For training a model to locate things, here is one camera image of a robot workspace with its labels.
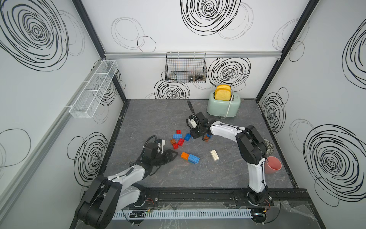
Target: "small object in basket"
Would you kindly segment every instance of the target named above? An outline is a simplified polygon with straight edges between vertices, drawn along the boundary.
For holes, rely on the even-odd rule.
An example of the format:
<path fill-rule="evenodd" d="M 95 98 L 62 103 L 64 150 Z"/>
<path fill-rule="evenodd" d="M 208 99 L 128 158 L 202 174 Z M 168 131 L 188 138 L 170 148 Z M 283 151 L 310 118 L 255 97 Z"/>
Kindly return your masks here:
<path fill-rule="evenodd" d="M 203 79 L 204 79 L 203 75 L 195 75 L 195 81 L 203 80 Z"/>

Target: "metal frame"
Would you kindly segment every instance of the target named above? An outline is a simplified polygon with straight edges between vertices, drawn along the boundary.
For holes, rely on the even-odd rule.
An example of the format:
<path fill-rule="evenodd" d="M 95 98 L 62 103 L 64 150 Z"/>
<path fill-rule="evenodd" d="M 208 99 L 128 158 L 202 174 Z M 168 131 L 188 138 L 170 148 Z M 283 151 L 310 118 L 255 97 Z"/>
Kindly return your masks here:
<path fill-rule="evenodd" d="M 166 58 L 166 54 L 170 52 L 107 52 L 107 59 L 131 59 L 131 58 Z M 206 58 L 253 58 L 253 57 L 276 57 L 280 58 L 280 51 L 257 51 L 257 52 L 174 52 L 179 53 L 181 58 L 194 58 L 194 53 L 206 53 Z"/>
<path fill-rule="evenodd" d="M 313 11 L 314 11 L 315 7 L 317 6 L 318 2 L 319 2 L 319 0 L 309 0 L 307 6 L 305 7 L 305 10 L 303 11 L 301 17 L 298 20 L 294 30 L 292 31 L 292 33 L 291 33 L 290 37 L 288 38 L 285 46 L 283 47 L 281 58 L 278 61 L 276 61 L 276 63 L 272 67 L 271 71 L 269 72 L 269 75 L 268 75 L 266 81 L 264 82 L 261 90 L 259 91 L 259 93 L 257 95 L 257 98 L 256 98 L 257 101 L 260 101 L 261 98 L 263 97 L 263 95 L 266 92 L 268 86 L 271 84 L 274 76 L 276 75 L 277 71 L 280 69 L 280 67 L 281 67 L 282 63 L 284 62 L 287 54 L 289 53 L 292 46 L 296 42 L 297 37 L 299 36 L 300 32 L 304 28 L 307 20 L 309 19 L 310 15 L 313 13 Z"/>
<path fill-rule="evenodd" d="M 105 53 L 104 49 L 101 45 L 101 42 L 98 39 L 98 36 L 91 24 L 91 21 L 85 11 L 85 8 L 81 2 L 81 0 L 72 0 L 73 3 L 75 4 L 75 7 L 80 15 L 80 17 L 83 20 L 83 23 L 100 55 L 101 58 L 108 58 L 108 59 L 122 59 L 122 58 L 166 58 L 165 54 L 166 52 L 146 52 L 146 53 L 141 53 L 141 52 L 113 52 L 113 53 Z M 220 57 L 277 57 L 280 58 L 275 65 L 273 66 L 270 74 L 268 75 L 263 87 L 261 88 L 256 101 L 258 102 L 261 97 L 264 95 L 266 89 L 268 88 L 269 84 L 271 83 L 272 79 L 274 78 L 276 72 L 278 71 L 279 67 L 281 66 L 281 64 L 283 63 L 286 55 L 288 54 L 288 52 L 290 51 L 292 45 L 294 44 L 297 36 L 299 35 L 299 33 L 301 32 L 302 28 L 304 27 L 306 21 L 308 20 L 308 18 L 310 17 L 312 11 L 314 10 L 315 6 L 317 5 L 317 3 L 319 2 L 319 0 L 310 0 L 307 7 L 305 8 L 302 16 L 300 17 L 298 23 L 296 24 L 293 32 L 290 35 L 289 40 L 287 41 L 284 49 L 282 52 L 206 52 L 206 57 L 207 58 L 220 58 Z M 98 174 L 103 174 L 107 164 L 108 164 L 108 160 L 111 156 L 115 141 L 117 139 L 119 130 L 122 126 L 122 121 L 123 118 L 126 114 L 127 108 L 128 108 L 128 104 L 129 104 L 129 100 L 126 99 L 126 97 L 124 96 L 124 93 L 117 81 L 117 79 L 114 77 L 113 78 L 113 83 L 119 93 L 119 95 L 121 96 L 121 99 L 124 103 L 124 106 L 121 110 L 120 113 L 120 117 L 119 120 L 117 121 L 117 124 L 115 126 L 115 129 L 113 131 L 112 137 L 111 137 L 111 141 L 108 145 L 108 149 L 106 152 L 106 155 L 102 161 L 102 165 L 101 168 L 99 170 Z M 277 196 L 273 196 L 272 200 L 304 200 L 304 201 L 308 201 L 308 203 L 310 204 L 313 213 L 316 217 L 316 219 L 319 222 L 319 226 L 321 228 L 325 228 L 317 210 L 315 209 L 315 206 L 312 203 L 312 200 L 309 196 L 309 194 L 307 193 L 306 189 L 300 189 L 297 188 L 297 183 L 295 181 L 295 179 L 292 176 L 292 173 L 287 165 L 287 162 L 284 160 L 283 158 L 283 154 L 279 148 L 279 145 L 276 141 L 276 139 L 274 138 L 273 133 L 270 131 L 271 136 L 273 138 L 273 141 L 276 145 L 276 148 L 282 158 L 282 160 L 284 161 L 284 166 L 286 168 L 286 171 L 288 172 L 288 175 L 290 176 L 291 182 L 292 184 L 295 186 L 295 188 L 292 189 L 278 189 L 278 188 L 269 188 L 268 192 L 269 193 L 276 193 L 278 195 Z M 174 201 L 174 202 L 183 202 L 183 201 L 187 201 L 185 199 L 187 198 L 191 198 L 189 201 L 191 202 L 192 199 L 193 201 L 205 201 L 205 202 L 217 202 L 217 201 L 229 201 L 229 202 L 235 202 L 238 205 L 244 204 L 244 202 L 241 202 L 244 199 L 241 198 L 237 198 L 238 195 L 244 194 L 247 188 L 236 188 L 236 189 L 228 189 L 228 188 L 160 188 L 160 187 L 149 187 L 146 188 L 146 194 L 150 197 L 155 197 L 158 198 L 158 203 L 159 202 L 163 202 L 163 201 Z"/>

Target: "blue lego brick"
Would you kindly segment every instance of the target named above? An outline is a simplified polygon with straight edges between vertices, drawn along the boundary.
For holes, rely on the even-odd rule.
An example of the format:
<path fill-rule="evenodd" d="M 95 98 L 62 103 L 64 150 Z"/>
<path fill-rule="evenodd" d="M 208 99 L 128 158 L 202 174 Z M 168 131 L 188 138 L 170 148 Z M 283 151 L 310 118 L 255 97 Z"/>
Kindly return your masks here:
<path fill-rule="evenodd" d="M 182 134 L 173 134 L 173 138 L 175 139 L 176 142 L 178 142 L 179 139 L 182 138 L 182 136 L 183 136 Z"/>
<path fill-rule="evenodd" d="M 185 141 L 189 141 L 191 139 L 191 135 L 190 134 L 186 134 L 186 136 L 184 137 Z"/>
<path fill-rule="evenodd" d="M 194 163 L 194 164 L 198 164 L 198 162 L 199 162 L 199 157 L 196 157 L 196 156 L 194 156 L 194 155 L 190 154 L 190 155 L 189 155 L 189 157 L 188 157 L 188 161 L 190 161 L 190 162 L 192 162 L 192 163 Z"/>

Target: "white wire basket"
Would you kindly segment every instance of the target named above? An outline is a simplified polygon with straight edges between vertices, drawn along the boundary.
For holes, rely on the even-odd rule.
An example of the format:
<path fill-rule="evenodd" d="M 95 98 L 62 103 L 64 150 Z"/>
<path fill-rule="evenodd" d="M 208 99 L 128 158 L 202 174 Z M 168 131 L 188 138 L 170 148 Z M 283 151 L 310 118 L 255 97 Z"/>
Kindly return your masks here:
<path fill-rule="evenodd" d="M 92 118 L 116 73 L 115 60 L 102 60 L 70 109 L 74 118 Z"/>

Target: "pink cup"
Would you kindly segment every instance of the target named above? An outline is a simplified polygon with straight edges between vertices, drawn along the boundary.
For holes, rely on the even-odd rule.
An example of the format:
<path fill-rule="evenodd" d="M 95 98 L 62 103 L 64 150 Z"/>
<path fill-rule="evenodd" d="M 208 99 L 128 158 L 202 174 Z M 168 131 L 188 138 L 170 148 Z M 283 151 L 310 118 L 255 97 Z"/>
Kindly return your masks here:
<path fill-rule="evenodd" d="M 268 162 L 264 163 L 264 172 L 266 174 L 275 173 L 282 168 L 282 164 L 277 157 L 269 156 L 267 159 Z"/>

